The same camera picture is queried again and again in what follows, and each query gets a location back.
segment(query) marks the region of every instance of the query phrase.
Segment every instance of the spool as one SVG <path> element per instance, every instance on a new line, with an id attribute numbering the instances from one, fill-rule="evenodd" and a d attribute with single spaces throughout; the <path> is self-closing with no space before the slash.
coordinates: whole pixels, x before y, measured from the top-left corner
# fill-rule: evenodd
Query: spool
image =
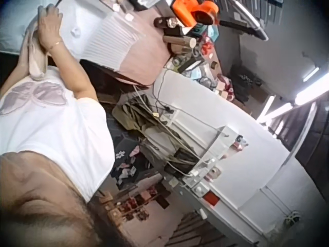
<path id="1" fill-rule="evenodd" d="M 162 40 L 166 43 L 172 43 L 177 45 L 182 45 L 190 48 L 194 48 L 196 46 L 196 39 L 191 37 L 172 37 L 172 36 L 163 36 Z"/>
<path id="2" fill-rule="evenodd" d="M 176 55 L 184 55 L 191 52 L 192 48 L 177 44 L 170 44 L 170 51 Z"/>

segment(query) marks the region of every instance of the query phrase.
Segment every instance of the cloth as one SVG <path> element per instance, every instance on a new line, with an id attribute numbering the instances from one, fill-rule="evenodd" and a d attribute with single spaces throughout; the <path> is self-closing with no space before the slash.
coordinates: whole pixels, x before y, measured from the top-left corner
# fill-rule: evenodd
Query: cloth
<path id="1" fill-rule="evenodd" d="M 26 77 L 0 100 L 0 155 L 33 151 L 55 162 L 85 201 L 112 169 L 113 141 L 104 108 L 74 98 L 55 67 L 45 80 Z"/>

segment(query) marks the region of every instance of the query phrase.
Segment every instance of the cluttered table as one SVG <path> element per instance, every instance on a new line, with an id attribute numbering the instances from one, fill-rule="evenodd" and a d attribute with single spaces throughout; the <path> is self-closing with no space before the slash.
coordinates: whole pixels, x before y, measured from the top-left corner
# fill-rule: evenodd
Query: cluttered table
<path id="1" fill-rule="evenodd" d="M 128 84 L 152 85 L 172 56 L 168 43 L 163 41 L 164 29 L 154 26 L 155 19 L 162 17 L 159 8 L 161 7 L 153 6 L 144 11 L 129 12 L 134 17 L 131 24 L 143 34 L 143 38 L 131 46 L 123 59 L 115 76 L 120 81 Z M 213 78 L 222 73 L 213 44 L 209 47 L 205 61 L 213 64 L 210 68 Z"/>
<path id="2" fill-rule="evenodd" d="M 163 41 L 166 30 L 174 28 L 154 26 L 156 18 L 166 17 L 160 14 L 161 7 L 157 7 L 159 3 L 165 3 L 165 0 L 144 11 L 137 11 L 132 2 L 45 0 L 43 4 L 58 4 L 64 15 L 60 33 L 74 57 L 95 63 L 121 82 L 148 87 L 154 83 L 169 59 L 177 55 L 176 51 L 169 51 L 169 44 L 173 42 L 177 46 L 177 42 Z M 19 53 L 24 31 L 36 15 L 39 4 L 40 1 L 31 0 L 17 8 L 14 1 L 11 1 L 5 6 L 8 14 L 0 23 L 0 52 Z M 188 47 L 188 53 L 208 35 L 207 28 L 203 27 L 203 30 L 197 36 L 187 35 L 190 40 L 197 40 L 193 46 Z M 171 33 L 166 36 L 184 38 L 184 34 Z M 222 71 L 213 44 L 214 41 L 207 47 L 204 62 L 209 64 L 211 75 L 216 78 Z"/>

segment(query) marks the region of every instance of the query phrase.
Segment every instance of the fabric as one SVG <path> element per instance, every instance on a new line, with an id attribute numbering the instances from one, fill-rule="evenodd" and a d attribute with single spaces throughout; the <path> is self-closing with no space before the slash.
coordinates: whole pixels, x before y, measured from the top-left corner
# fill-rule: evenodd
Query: fabric
<path id="1" fill-rule="evenodd" d="M 82 59 L 118 71 L 130 48 L 143 34 L 118 13 L 110 13 L 90 38 Z"/>
<path id="2" fill-rule="evenodd" d="M 59 165 L 88 202 L 112 169 L 113 141 L 104 108 L 75 99 L 57 68 L 26 77 L 0 100 L 0 155 L 33 151 Z"/>

